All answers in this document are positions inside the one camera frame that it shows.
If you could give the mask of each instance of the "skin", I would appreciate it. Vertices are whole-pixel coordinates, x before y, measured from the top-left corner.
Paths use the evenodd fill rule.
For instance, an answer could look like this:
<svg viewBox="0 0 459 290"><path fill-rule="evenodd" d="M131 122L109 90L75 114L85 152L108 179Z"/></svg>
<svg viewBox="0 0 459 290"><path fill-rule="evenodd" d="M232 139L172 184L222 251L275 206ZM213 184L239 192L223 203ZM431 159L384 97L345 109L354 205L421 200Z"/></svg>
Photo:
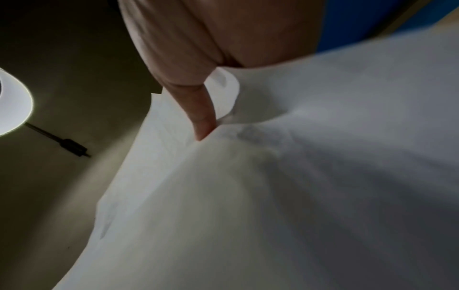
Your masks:
<svg viewBox="0 0 459 290"><path fill-rule="evenodd" d="M197 140L216 128L203 85L217 66L258 67L313 53L322 0L120 0L152 75L187 113Z"/></svg>

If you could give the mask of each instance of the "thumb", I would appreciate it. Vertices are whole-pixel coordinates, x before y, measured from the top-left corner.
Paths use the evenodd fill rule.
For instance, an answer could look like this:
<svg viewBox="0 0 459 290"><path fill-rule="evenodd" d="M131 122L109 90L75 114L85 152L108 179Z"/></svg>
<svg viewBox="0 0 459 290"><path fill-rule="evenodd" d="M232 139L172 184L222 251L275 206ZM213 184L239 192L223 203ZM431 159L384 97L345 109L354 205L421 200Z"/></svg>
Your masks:
<svg viewBox="0 0 459 290"><path fill-rule="evenodd" d="M197 86L165 84L164 86L193 123L196 140L201 141L217 127L214 105L203 84Z"/></svg>

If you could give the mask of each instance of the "white lamp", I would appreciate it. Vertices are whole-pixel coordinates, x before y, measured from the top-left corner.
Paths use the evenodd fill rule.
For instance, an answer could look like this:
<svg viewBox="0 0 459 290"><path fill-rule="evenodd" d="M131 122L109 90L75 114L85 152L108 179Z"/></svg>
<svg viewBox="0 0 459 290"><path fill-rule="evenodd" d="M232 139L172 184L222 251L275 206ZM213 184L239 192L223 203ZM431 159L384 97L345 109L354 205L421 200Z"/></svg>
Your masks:
<svg viewBox="0 0 459 290"><path fill-rule="evenodd" d="M32 95L27 87L0 68L0 136L24 124L32 108Z"/></svg>

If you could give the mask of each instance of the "gray floor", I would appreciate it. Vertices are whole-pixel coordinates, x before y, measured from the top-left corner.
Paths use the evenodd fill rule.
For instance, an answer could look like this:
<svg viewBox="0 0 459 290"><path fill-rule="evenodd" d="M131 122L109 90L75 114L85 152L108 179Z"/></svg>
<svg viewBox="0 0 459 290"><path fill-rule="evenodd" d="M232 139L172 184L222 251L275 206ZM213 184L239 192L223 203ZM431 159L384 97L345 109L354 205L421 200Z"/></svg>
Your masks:
<svg viewBox="0 0 459 290"><path fill-rule="evenodd" d="M0 67L31 90L31 123L93 155L26 127L0 137L0 289L48 290L85 247L96 202L161 88L106 1L16 8L0 22Z"/></svg>

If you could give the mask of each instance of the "translucent white sheet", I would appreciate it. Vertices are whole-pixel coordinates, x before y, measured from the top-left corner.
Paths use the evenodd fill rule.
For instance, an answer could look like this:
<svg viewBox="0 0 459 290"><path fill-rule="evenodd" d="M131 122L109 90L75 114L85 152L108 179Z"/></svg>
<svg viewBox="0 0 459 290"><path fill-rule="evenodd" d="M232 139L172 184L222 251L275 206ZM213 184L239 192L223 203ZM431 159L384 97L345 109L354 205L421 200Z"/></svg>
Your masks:
<svg viewBox="0 0 459 290"><path fill-rule="evenodd" d="M202 142L153 96L56 290L459 288L457 28L228 71Z"/></svg>

